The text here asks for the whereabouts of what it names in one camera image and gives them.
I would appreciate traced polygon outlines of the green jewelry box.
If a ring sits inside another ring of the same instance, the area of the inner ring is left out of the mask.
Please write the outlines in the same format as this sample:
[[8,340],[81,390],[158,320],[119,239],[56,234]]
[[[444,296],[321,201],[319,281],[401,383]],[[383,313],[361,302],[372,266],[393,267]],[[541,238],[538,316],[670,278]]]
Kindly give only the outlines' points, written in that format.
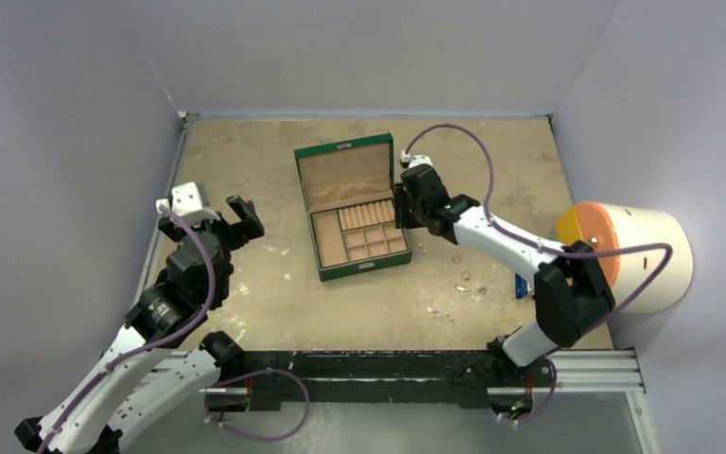
[[327,282],[361,273],[406,265],[408,252],[321,269],[310,215],[368,201],[392,199],[394,204],[394,141],[389,133],[342,140],[294,150],[302,198],[308,216],[319,279]]

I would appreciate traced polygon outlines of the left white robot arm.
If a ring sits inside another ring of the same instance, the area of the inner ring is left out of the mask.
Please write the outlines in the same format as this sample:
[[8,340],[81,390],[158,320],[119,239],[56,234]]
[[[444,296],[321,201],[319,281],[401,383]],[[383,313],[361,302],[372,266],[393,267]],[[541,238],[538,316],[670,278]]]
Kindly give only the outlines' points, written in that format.
[[244,351],[226,333],[207,334],[197,349],[183,340],[229,295],[231,253],[264,235],[252,201],[230,196],[239,220],[228,223],[207,203],[181,209],[159,202],[158,228],[177,248],[156,282],[125,317],[111,346],[73,392],[45,416],[14,430],[34,453],[121,453],[160,417],[197,390],[231,387],[244,374]]

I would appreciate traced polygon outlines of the green jewelry tray insert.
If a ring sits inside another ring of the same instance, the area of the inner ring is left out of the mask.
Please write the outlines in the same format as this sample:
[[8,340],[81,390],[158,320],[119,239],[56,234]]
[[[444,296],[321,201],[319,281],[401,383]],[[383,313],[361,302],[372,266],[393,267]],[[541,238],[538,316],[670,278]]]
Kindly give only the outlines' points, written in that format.
[[321,269],[407,253],[408,242],[395,224],[392,199],[319,211],[310,215]]

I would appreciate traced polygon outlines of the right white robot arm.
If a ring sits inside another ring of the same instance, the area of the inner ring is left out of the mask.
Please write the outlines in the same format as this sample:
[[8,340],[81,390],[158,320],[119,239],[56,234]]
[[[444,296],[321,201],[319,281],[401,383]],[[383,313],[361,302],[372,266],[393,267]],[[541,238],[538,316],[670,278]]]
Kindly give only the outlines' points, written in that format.
[[484,207],[466,195],[452,197],[430,164],[410,165],[394,186],[396,224],[425,228],[432,236],[485,254],[528,280],[533,289],[535,319],[499,341],[493,372],[514,385],[530,364],[557,348],[579,341],[615,307],[607,279],[590,246],[569,246],[540,238],[525,244],[522,229],[494,226]]

